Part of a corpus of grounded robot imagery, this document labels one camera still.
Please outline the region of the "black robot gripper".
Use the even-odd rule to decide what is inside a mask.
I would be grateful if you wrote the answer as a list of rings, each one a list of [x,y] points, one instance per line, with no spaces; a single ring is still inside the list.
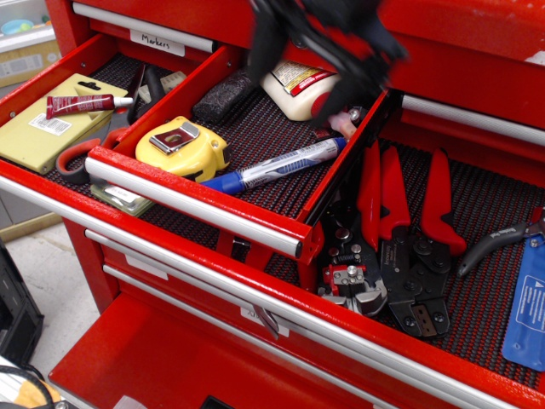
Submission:
[[[378,17],[378,1],[254,1],[256,26],[247,74],[253,85],[278,64],[284,47],[294,40],[329,62],[340,74],[317,82],[311,105],[313,128],[355,104],[370,107],[386,85],[390,66],[408,56],[406,49]],[[369,44],[372,54],[360,60],[311,23],[353,34]]]

